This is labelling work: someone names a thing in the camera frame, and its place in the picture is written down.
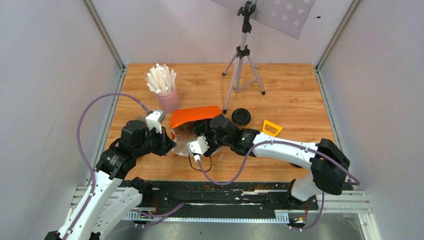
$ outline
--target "white bracket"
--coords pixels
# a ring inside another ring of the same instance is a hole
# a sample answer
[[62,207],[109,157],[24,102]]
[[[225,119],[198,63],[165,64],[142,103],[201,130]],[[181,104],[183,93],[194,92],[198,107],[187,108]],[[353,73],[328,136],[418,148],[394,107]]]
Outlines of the white bracket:
[[156,133],[162,133],[162,122],[164,121],[166,114],[162,110],[154,110],[148,116],[146,116],[146,124],[149,130],[156,129]]

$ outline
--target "robotic arm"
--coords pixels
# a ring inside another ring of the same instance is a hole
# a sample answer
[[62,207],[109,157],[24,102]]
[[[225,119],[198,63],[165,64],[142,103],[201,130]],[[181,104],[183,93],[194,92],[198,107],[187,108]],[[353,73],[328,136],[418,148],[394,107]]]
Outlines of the robotic arm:
[[[205,131],[196,140],[187,144],[196,161],[200,159],[200,155],[210,156],[222,145],[229,147],[238,155],[246,156],[249,149],[258,144],[251,151],[250,156],[280,159],[311,171],[307,176],[291,181],[286,195],[291,205],[302,205],[310,197],[322,191],[332,195],[342,194],[346,174],[327,159],[313,153],[316,151],[324,153],[348,170],[350,161],[328,139],[323,138],[320,143],[314,143],[272,137],[255,129],[239,129],[222,114],[210,120],[209,126],[204,129]],[[271,144],[259,145],[264,141],[270,141]]]
[[[176,143],[162,127],[165,114],[161,110],[151,112],[146,121],[131,120],[122,128],[116,139],[101,155],[95,166],[94,192],[87,189],[75,211],[58,230],[47,234],[45,240],[100,240],[105,239],[120,220],[142,201],[152,198],[152,185],[136,177],[118,198],[103,213],[103,209],[128,172],[136,166],[137,159],[153,153],[166,155]],[[84,203],[91,196],[86,206]],[[79,215],[72,230],[71,224]]]

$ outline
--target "black round cap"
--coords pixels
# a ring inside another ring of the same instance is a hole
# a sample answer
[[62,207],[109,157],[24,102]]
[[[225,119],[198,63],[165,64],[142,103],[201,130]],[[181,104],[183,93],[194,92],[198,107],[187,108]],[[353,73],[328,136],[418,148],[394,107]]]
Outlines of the black round cap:
[[244,108],[237,108],[231,114],[233,123],[239,126],[246,126],[251,122],[252,116],[250,112]]

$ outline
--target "pink cup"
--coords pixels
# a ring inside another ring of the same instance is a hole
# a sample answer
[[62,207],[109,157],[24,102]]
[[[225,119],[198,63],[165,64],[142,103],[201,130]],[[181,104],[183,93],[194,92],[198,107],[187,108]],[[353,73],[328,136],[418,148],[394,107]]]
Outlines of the pink cup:
[[156,94],[157,101],[159,101],[160,109],[166,114],[172,114],[175,110],[181,108],[181,102],[178,98],[177,88],[175,87],[173,91],[165,96]]

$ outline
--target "white panel with holes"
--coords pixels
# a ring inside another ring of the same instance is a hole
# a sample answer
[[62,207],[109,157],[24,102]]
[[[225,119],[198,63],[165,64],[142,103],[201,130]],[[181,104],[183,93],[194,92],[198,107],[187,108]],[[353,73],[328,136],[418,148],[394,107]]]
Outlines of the white panel with holes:
[[[234,11],[238,11],[246,3],[246,0],[211,1]],[[314,3],[315,0],[257,0],[257,10],[250,18],[299,39]]]

